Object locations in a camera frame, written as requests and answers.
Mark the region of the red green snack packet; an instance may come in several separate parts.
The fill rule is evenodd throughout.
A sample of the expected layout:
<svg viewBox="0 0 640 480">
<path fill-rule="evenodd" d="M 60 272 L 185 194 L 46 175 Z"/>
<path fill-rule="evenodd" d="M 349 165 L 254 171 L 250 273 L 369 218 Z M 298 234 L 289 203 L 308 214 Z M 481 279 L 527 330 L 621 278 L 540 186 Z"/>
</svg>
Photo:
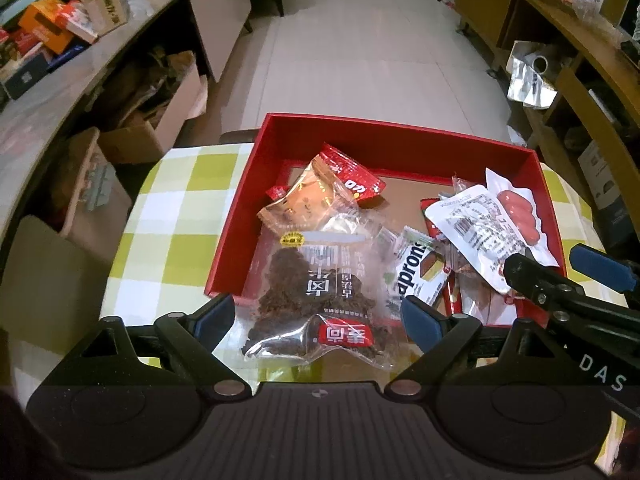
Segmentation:
<svg viewBox="0 0 640 480">
<path fill-rule="evenodd" d="M 427 234 L 437 240 L 442 246 L 440 250 L 445 258 L 445 268 L 448 271 L 448 280 L 442 290 L 442 299 L 444 300 L 444 308 L 447 314 L 462 313 L 462 298 L 457 274 L 454 273 L 454 246 L 450 244 L 447 234 L 440 228 L 442 219 L 440 211 L 435 204 L 439 203 L 438 198 L 422 198 L 420 208 L 427 229 Z"/>
</svg>

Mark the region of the Kaprons wafer packet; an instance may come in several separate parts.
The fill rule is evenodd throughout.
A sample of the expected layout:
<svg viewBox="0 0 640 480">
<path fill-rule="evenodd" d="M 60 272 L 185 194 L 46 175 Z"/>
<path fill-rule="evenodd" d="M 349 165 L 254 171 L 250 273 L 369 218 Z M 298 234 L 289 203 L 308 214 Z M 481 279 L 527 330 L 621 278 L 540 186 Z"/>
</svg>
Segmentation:
<svg viewBox="0 0 640 480">
<path fill-rule="evenodd" d="M 396 237 L 384 274 L 386 307 L 392 318 L 400 318 L 401 301 L 407 296 L 415 296 L 434 307 L 449 274 L 445 258 L 437 251 L 436 240 L 405 226 Z"/>
</svg>

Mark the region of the white silver snack packet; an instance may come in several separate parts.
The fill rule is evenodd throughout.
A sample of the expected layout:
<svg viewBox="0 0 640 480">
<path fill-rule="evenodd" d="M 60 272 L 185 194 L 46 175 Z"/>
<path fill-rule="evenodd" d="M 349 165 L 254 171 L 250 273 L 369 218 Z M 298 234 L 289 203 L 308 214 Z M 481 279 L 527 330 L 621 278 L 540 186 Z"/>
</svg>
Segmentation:
<svg viewBox="0 0 640 480">
<path fill-rule="evenodd" d="M 496 292 L 510 292 L 504 263 L 512 255 L 524 255 L 525 243 L 498 198 L 476 184 L 440 200 L 435 207 L 450 243 Z"/>
</svg>

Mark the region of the dark jerky clear bag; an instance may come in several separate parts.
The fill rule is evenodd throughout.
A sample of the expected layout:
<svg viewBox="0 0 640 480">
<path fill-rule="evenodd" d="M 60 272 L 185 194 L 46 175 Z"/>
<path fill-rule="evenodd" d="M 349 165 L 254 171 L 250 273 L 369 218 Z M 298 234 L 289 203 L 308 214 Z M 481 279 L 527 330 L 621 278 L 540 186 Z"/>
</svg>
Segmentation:
<svg viewBox="0 0 640 480">
<path fill-rule="evenodd" d="M 363 214 L 339 214 L 319 231 L 263 228 L 242 292 L 252 320 L 243 356 L 297 365 L 343 350 L 395 367 L 406 340 L 390 286 L 396 240 Z"/>
</svg>

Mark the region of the red Trolli gummy bag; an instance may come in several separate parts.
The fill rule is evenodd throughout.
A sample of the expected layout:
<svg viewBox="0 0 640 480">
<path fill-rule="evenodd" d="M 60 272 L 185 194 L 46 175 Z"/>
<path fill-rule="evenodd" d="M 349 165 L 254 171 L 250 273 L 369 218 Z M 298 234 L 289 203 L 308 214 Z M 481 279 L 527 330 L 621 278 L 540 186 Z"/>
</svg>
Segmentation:
<svg viewBox="0 0 640 480">
<path fill-rule="evenodd" d="M 365 166 L 330 144 L 311 159 L 294 184 L 288 188 L 275 185 L 266 194 L 272 200 L 285 200 L 294 205 L 329 207 L 335 197 L 348 200 L 370 200 L 379 196 L 385 183 Z"/>
</svg>

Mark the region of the brown gold biscuit packet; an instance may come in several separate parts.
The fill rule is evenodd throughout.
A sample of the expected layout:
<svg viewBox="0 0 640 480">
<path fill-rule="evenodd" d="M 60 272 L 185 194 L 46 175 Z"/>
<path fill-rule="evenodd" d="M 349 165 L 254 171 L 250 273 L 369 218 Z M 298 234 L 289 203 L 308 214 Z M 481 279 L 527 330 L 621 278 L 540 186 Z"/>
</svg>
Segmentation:
<svg viewBox="0 0 640 480">
<path fill-rule="evenodd" d="M 356 200 L 329 165 L 317 155 L 285 196 L 265 206 L 257 217 L 277 235 L 320 231 L 331 218 L 356 207 Z"/>
</svg>

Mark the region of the waffle cookies clear bag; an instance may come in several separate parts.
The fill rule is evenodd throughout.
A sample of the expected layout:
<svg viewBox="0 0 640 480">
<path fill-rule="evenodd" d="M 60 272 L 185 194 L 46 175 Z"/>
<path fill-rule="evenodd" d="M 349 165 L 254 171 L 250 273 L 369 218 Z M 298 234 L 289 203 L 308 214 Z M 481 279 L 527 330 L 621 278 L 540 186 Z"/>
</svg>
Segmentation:
<svg viewBox="0 0 640 480">
<path fill-rule="evenodd" d="M 454 250 L 454 272 L 458 274 L 462 311 L 479 318 L 486 325 L 510 325 L 518 314 L 513 292 L 501 295 Z"/>
</svg>

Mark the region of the sausage pack white wrapper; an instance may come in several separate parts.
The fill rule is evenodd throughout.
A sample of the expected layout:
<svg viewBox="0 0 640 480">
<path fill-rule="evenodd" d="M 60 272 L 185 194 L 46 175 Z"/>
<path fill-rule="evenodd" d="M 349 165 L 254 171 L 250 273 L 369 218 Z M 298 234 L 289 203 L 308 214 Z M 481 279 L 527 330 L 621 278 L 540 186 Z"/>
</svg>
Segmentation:
<svg viewBox="0 0 640 480">
<path fill-rule="evenodd" d="M 533 192 L 529 188 L 516 188 L 510 180 L 489 168 L 485 170 L 485 179 L 488 191 L 498 198 L 533 258 L 542 266 L 557 268 L 559 263 L 548 247 Z"/>
</svg>

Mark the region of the green checkered tablecloth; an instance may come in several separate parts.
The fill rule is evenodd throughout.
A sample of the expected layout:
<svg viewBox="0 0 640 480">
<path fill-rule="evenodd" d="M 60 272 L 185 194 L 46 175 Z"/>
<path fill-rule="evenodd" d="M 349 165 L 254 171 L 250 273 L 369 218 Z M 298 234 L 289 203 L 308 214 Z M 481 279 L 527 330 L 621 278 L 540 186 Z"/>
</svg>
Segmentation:
<svg viewBox="0 0 640 480">
<path fill-rule="evenodd" d="M 224 222 L 233 202 L 253 144 L 173 148 L 151 170 L 142 184 L 122 234 L 106 283 L 100 315 L 121 315 L 126 322 L 148 324 L 177 307 L 188 313 L 206 303 L 204 288 Z M 539 164 L 549 187 L 562 245 L 577 243 L 602 249 L 594 232 L 592 213 L 577 192 L 549 166 Z M 214 352 L 252 387 L 262 380 L 282 382 L 339 382 L 376 380 L 381 386 L 393 370 L 381 370 L 345 351 L 335 351 L 302 367 L 269 367 L 245 361 L 240 352 L 248 322 L 235 323 Z M 14 349 L 33 351 L 17 364 L 18 398 L 23 406 L 62 356 L 18 342 Z M 53 359 L 43 372 L 35 356 Z M 625 423 L 613 415 L 612 426 L 597 465 L 612 472 Z"/>
</svg>

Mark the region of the red cardboard box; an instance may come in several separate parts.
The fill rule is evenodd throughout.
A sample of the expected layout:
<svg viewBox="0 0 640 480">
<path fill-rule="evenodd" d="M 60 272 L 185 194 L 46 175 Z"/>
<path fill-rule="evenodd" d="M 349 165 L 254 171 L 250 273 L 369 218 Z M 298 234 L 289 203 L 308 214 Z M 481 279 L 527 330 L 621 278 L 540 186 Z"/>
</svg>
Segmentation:
<svg viewBox="0 0 640 480">
<path fill-rule="evenodd" d="M 445 130 L 391 122 L 270 114 L 258 130 L 248 130 L 253 145 L 218 242 L 204 292 L 240 296 L 250 272 L 262 222 L 258 211 L 275 185 L 291 183 L 330 144 L 363 164 L 386 188 L 370 203 L 390 228 L 425 226 L 421 200 L 451 188 L 452 177 L 482 183 L 494 170 L 534 194 L 541 226 L 556 261 L 564 260 L 562 240 L 548 186 L 536 153 L 528 148 Z"/>
</svg>

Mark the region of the beige chair back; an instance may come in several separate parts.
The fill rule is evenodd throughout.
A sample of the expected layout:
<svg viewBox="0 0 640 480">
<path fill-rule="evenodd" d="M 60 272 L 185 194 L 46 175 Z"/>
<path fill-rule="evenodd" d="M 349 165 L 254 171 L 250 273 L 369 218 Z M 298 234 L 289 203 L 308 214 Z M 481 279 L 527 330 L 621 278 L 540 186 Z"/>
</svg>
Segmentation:
<svg viewBox="0 0 640 480">
<path fill-rule="evenodd" d="M 29 216 L 1 280 L 1 352 L 22 402 L 98 319 L 108 265 Z"/>
</svg>

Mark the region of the wooden shelf unit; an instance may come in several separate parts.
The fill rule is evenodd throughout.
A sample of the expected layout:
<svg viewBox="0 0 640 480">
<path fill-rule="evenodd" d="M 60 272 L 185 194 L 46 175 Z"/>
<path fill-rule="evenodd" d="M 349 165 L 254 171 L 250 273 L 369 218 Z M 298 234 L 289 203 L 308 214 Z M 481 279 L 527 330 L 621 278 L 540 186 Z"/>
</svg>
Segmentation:
<svg viewBox="0 0 640 480">
<path fill-rule="evenodd" d="M 607 21 L 587 25 L 560 0 L 454 0 L 463 28 L 488 45 L 498 67 L 506 67 L 518 40 L 558 49 L 561 63 L 553 84 L 558 94 L 530 121 L 546 163 L 579 186 L 576 159 L 565 150 L 568 130 L 582 128 L 596 142 L 612 171 L 633 224 L 639 222 L 639 73 L 615 47 L 617 32 Z"/>
</svg>

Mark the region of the white printed carton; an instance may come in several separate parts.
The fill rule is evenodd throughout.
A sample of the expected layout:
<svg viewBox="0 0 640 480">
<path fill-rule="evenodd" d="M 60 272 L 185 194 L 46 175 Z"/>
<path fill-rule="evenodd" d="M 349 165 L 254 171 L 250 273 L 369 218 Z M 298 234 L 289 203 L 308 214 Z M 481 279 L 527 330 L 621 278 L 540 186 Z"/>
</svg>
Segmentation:
<svg viewBox="0 0 640 480">
<path fill-rule="evenodd" d="M 103 36 L 128 22 L 127 0 L 80 0 L 94 31 Z"/>
</svg>

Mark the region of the long grey side counter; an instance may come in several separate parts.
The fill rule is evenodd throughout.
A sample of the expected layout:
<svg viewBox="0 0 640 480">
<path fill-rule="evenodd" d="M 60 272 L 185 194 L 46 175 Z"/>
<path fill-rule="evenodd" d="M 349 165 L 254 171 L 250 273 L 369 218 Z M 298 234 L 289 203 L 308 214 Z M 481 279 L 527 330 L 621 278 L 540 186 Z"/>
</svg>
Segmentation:
<svg viewBox="0 0 640 480">
<path fill-rule="evenodd" d="M 129 20 L 89 49 L 45 76 L 1 113 L 1 232 L 8 230 L 32 174 L 58 130 L 142 32 L 168 17 L 179 0 L 128 0 Z M 189 0 L 193 18 L 215 79 L 224 73 L 248 14 L 250 0 Z"/>
</svg>

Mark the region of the orange carton box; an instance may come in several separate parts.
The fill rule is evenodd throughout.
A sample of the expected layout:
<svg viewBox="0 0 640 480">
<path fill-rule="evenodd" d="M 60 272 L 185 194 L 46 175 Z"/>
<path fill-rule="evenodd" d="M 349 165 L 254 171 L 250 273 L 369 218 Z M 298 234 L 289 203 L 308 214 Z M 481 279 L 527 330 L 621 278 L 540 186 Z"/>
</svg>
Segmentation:
<svg viewBox="0 0 640 480">
<path fill-rule="evenodd" d="M 27 7 L 18 21 L 22 29 L 33 34 L 55 54 L 62 54 L 74 38 L 64 26 L 55 23 L 63 6 L 61 0 L 37 0 Z"/>
</svg>

